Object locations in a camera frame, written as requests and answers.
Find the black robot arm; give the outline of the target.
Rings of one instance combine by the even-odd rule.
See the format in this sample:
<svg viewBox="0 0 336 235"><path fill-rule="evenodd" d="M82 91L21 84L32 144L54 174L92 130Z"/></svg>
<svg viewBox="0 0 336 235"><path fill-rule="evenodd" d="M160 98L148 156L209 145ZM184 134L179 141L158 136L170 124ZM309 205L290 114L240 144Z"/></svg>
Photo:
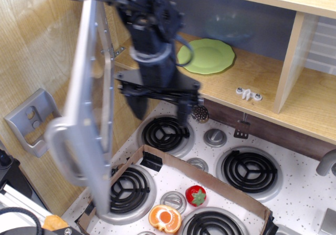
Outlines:
<svg viewBox="0 0 336 235"><path fill-rule="evenodd" d="M183 14L170 0L96 0L113 5L132 39L130 56L138 69L120 72L120 92L139 119L144 117L148 99L176 105L176 117L185 126L192 109L199 104L200 83L183 75L176 60L175 44L187 45L179 35Z"/></svg>

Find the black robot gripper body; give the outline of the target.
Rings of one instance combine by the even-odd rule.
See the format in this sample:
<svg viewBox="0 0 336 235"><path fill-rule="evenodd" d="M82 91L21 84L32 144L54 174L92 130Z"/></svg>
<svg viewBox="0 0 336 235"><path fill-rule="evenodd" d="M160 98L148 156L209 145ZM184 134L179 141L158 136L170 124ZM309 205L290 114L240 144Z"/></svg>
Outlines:
<svg viewBox="0 0 336 235"><path fill-rule="evenodd" d="M186 106L196 106L200 101L200 82L181 73L173 63L140 63L138 69L118 72L115 79L130 106L146 106L148 99Z"/></svg>

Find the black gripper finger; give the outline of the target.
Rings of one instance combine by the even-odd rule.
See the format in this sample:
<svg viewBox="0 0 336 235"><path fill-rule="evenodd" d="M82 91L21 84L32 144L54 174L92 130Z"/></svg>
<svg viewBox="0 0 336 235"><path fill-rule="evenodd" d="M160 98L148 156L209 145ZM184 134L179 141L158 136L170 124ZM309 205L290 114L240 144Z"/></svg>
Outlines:
<svg viewBox="0 0 336 235"><path fill-rule="evenodd" d="M148 108L147 94L126 95L126 99L135 117L142 120Z"/></svg>
<svg viewBox="0 0 336 235"><path fill-rule="evenodd" d="M188 101L182 100L179 102L177 106L177 119L182 127L186 127L187 120L192 112L192 109L193 105L190 104Z"/></svg>

